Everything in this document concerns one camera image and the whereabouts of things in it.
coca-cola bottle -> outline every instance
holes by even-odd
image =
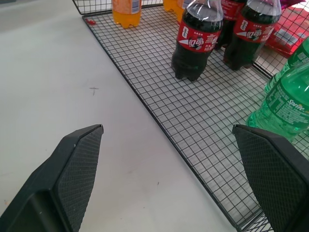
[[[178,79],[195,81],[205,70],[223,22],[220,0],[194,0],[183,13],[172,57]]]
[[[252,66],[280,15],[279,0],[249,0],[237,18],[224,62],[232,70]]]
[[[214,49],[218,50],[222,46],[227,46],[232,41],[233,28],[240,14],[241,9],[247,0],[221,0],[222,10],[224,13],[223,26]]]

orange liquid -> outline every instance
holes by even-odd
[[[131,15],[121,14],[116,11],[112,11],[114,22],[121,24],[123,28],[128,28],[130,25],[136,27],[140,23],[140,14],[141,12]]]
[[[163,7],[165,11],[173,11],[176,6],[176,0],[163,0]]]
[[[180,7],[178,4],[176,4],[174,11],[177,15],[177,21],[180,23],[180,21],[182,20],[182,17],[183,17],[184,9],[182,7]]]

green bottle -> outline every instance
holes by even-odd
[[[250,127],[287,138],[309,127],[309,62],[287,71],[267,94],[260,109],[247,119]]]
[[[294,53],[288,58],[285,65],[280,72],[276,73],[266,84],[264,88],[265,93],[275,86],[283,74],[289,69],[296,67],[300,64],[306,63],[309,61],[309,37],[307,37],[304,42],[294,51]]]

black wire grid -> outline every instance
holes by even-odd
[[[298,37],[305,37],[304,34],[301,35],[299,32],[289,31],[292,23],[295,26],[295,30],[309,30],[309,13],[307,12],[309,11],[309,2],[302,2],[300,5],[303,5],[304,9],[291,7],[282,11],[280,21],[283,26],[280,28],[281,34],[277,33],[277,37],[280,38],[282,45],[295,44]],[[282,69],[286,61],[287,59],[284,56],[265,47],[257,59],[256,64],[259,68],[266,70],[266,75],[271,77]]]
[[[232,125],[244,124],[259,108],[266,80],[253,69],[230,70],[223,51],[213,51],[197,81],[177,80],[170,67],[176,16],[162,6],[146,7],[138,27],[123,29],[110,12],[83,19],[227,219],[237,231],[273,231],[261,217],[231,133]],[[309,154],[308,142],[303,134],[295,146]]]

wire basket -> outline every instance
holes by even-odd
[[[159,0],[142,0],[140,24],[113,22],[111,2],[75,0],[76,7],[122,76],[237,231],[272,231],[256,200],[232,135],[264,99],[266,78],[254,68],[230,70],[213,51],[201,77],[177,80],[170,67],[176,16]],[[302,134],[295,146],[309,154]]]

